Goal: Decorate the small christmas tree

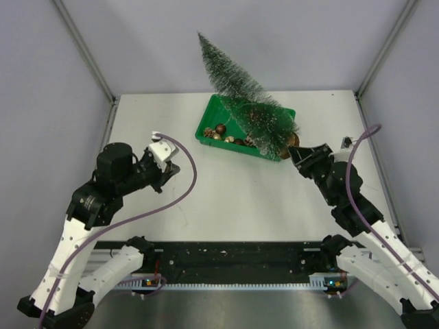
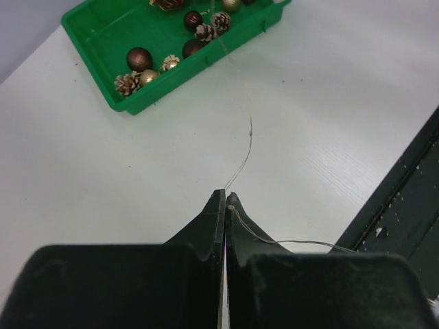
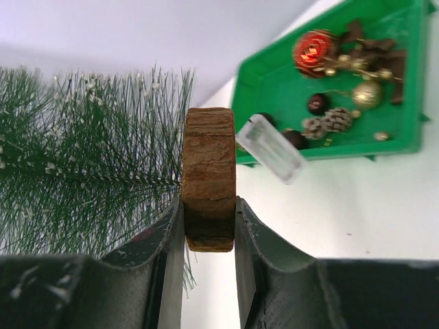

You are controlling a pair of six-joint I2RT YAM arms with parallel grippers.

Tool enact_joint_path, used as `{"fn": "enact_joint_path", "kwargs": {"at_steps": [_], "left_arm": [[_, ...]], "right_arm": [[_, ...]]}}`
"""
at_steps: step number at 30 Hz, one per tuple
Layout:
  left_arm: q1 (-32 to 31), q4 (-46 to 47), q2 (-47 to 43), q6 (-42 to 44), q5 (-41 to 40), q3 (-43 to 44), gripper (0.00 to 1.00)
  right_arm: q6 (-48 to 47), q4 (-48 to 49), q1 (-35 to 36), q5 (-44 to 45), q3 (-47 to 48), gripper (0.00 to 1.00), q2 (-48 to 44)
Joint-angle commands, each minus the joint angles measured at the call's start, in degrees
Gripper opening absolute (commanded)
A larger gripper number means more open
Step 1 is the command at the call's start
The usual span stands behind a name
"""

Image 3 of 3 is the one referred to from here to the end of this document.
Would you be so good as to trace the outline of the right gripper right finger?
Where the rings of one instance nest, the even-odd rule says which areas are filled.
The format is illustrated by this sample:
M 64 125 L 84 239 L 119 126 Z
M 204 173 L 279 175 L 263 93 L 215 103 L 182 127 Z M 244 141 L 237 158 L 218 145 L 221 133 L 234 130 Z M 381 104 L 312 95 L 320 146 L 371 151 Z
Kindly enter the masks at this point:
M 242 328 L 437 328 L 438 263 L 315 258 L 237 199 L 235 268 Z

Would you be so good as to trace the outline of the brown ribbon bow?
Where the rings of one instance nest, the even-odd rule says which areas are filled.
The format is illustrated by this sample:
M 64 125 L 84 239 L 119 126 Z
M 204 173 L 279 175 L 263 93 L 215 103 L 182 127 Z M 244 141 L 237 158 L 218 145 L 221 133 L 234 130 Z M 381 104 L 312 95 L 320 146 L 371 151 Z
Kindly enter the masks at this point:
M 361 74 L 368 80 L 385 80 L 394 84 L 391 104 L 403 103 L 405 63 L 407 51 L 396 49 L 392 38 L 366 38 L 358 20 L 347 25 L 340 36 L 340 45 L 352 44 L 353 49 L 337 56 L 337 63 L 344 69 Z

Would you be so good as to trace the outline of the small green christmas tree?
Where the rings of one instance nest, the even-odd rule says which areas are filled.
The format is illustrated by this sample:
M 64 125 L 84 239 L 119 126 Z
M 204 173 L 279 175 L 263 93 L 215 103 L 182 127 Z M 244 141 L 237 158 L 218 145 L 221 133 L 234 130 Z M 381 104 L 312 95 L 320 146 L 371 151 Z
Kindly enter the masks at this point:
M 235 118 L 193 73 L 1 69 L 1 254 L 102 257 L 182 195 L 195 252 L 235 240 Z

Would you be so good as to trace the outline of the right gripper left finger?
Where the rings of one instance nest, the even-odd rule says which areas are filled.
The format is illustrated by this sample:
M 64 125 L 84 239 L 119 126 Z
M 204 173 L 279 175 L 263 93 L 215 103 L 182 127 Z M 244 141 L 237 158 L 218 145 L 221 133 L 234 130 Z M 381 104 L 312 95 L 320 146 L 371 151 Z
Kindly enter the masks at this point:
M 179 328 L 183 206 L 133 241 L 85 255 L 2 256 L 2 328 Z

